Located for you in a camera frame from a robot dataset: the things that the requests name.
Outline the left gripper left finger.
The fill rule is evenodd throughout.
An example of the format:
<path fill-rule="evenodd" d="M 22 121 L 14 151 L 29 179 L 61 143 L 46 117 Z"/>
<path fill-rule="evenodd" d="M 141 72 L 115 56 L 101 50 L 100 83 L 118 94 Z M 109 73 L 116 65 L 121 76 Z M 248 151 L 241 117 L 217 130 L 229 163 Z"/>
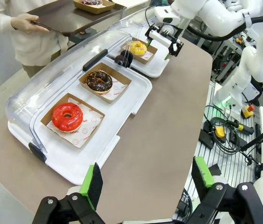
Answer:
<path fill-rule="evenodd" d="M 99 165 L 90 165 L 80 189 L 61 200 L 54 196 L 44 197 L 32 223 L 103 224 L 104 221 L 96 212 L 102 187 L 103 179 Z"/>

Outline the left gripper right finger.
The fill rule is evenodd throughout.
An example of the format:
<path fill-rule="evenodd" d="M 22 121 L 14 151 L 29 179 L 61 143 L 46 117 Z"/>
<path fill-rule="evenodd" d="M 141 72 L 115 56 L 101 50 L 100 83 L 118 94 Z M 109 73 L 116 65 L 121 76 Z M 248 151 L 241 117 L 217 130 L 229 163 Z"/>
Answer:
<path fill-rule="evenodd" d="M 235 224 L 263 224 L 263 204 L 253 183 L 234 188 L 215 182 L 201 156 L 193 157 L 191 176 L 200 199 L 189 217 L 191 224 L 211 224 L 219 212 L 228 213 Z"/>

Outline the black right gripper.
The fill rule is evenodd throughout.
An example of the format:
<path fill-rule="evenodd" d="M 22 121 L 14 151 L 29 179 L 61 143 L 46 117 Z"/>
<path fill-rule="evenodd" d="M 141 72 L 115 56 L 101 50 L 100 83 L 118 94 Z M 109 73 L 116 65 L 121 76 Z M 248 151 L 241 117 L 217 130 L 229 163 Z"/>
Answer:
<path fill-rule="evenodd" d="M 149 26 L 149 28 L 145 33 L 145 36 L 147 38 L 146 46 L 149 47 L 153 40 L 161 44 L 165 43 L 165 38 L 172 41 L 172 38 L 174 37 L 176 32 L 177 32 L 176 28 L 170 24 L 166 24 L 166 23 L 157 23 L 156 25 L 152 24 Z M 183 45 L 184 43 L 181 42 L 179 39 L 177 39 L 177 41 L 175 42 L 172 42 L 171 45 L 168 47 L 169 52 L 164 60 L 169 59 L 169 57 L 171 56 L 177 57 Z"/>

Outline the person's right hand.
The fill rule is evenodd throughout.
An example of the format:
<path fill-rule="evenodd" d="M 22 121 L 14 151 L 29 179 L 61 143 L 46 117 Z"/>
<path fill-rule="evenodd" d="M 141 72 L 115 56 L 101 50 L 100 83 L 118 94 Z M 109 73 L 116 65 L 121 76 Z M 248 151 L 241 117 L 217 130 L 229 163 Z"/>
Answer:
<path fill-rule="evenodd" d="M 38 19 L 39 16 L 37 15 L 20 14 L 17 17 L 13 17 L 10 21 L 10 24 L 14 29 L 26 34 L 31 34 L 34 32 L 49 32 L 47 28 L 34 24 L 34 22 L 38 21 Z"/>

